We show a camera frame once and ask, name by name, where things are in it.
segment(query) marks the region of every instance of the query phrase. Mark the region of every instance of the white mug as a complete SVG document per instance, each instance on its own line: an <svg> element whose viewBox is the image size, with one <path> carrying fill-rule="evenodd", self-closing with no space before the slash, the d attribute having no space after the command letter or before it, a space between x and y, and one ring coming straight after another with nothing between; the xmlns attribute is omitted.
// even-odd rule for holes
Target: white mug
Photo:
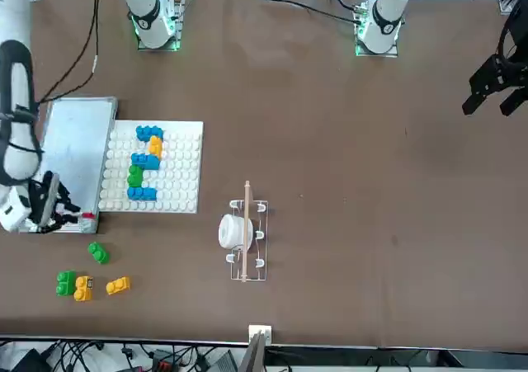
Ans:
<svg viewBox="0 0 528 372"><path fill-rule="evenodd" d="M244 242L244 218L236 215L226 214L220 221L218 228L218 241L220 246L231 250L233 248L242 249ZM253 222L247 222L247 249L251 247L253 241Z"/></svg>

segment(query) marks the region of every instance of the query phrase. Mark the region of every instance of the brown table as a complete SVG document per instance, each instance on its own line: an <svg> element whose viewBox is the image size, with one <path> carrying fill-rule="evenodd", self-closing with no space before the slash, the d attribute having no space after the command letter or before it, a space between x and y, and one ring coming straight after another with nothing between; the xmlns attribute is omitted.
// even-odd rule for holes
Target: brown table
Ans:
<svg viewBox="0 0 528 372"><path fill-rule="evenodd" d="M312 0L346 15L334 2ZM34 6L41 96L86 38L92 0ZM356 58L351 27L262 0L195 0L177 54L139 53L123 0L101 0L89 96L119 118L203 120L199 214L103 214L92 236L2 234L0 332L528 349L528 110L473 117L468 79L504 21L491 1L408 6L399 59ZM75 86L92 53L64 85ZM231 281L226 203L268 199L269 278ZM96 239L112 263L87 253ZM58 271L94 300L55 296ZM132 290L104 284L131 276Z"/></svg>

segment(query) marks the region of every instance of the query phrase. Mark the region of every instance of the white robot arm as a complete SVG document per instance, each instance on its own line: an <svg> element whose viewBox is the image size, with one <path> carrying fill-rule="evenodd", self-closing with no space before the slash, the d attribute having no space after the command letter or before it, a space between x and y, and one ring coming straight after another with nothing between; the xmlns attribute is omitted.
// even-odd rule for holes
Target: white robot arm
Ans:
<svg viewBox="0 0 528 372"><path fill-rule="evenodd" d="M358 40L372 53L387 53L401 25L408 0L368 0L368 21Z"/></svg>
<svg viewBox="0 0 528 372"><path fill-rule="evenodd" d="M174 16L174 2L170 0L126 0L139 38L149 49L167 43L175 33L170 19Z"/></svg>
<svg viewBox="0 0 528 372"><path fill-rule="evenodd" d="M42 151L35 135L38 106L30 52L31 0L0 0L0 224L16 230L27 219L45 226L57 194L71 205L58 176L31 181ZM175 34L169 0L126 0L145 46L156 49Z"/></svg>

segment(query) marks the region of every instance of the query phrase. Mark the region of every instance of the white pegboard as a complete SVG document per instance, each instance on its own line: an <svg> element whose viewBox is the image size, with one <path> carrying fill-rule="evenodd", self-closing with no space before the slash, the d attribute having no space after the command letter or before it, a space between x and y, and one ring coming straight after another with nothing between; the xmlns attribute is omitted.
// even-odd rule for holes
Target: white pegboard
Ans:
<svg viewBox="0 0 528 372"><path fill-rule="evenodd" d="M142 187L158 191L157 201L132 201L126 192L132 153L149 153L149 144L138 140L137 126L163 130L159 170L145 170ZM100 211L188 213L198 208L203 122L116 120L106 148L105 171L99 192Z"/></svg>

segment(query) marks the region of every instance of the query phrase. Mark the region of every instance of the yellow lego brick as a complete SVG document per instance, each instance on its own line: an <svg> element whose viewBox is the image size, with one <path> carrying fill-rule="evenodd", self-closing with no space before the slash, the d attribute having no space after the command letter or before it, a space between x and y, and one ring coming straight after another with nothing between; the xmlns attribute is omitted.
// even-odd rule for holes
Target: yellow lego brick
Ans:
<svg viewBox="0 0 528 372"><path fill-rule="evenodd" d="M109 295L116 294L118 292L130 289L130 278L125 276L120 279L111 281L106 285L106 292Z"/></svg>
<svg viewBox="0 0 528 372"><path fill-rule="evenodd" d="M93 278L89 275L81 275L75 280L75 293L73 297L78 302L83 302L85 300L92 300L92 282Z"/></svg>
<svg viewBox="0 0 528 372"><path fill-rule="evenodd" d="M159 137L153 135L150 137L150 144L148 145L148 152L152 155L156 155L159 160L162 160L162 145L163 142Z"/></svg>

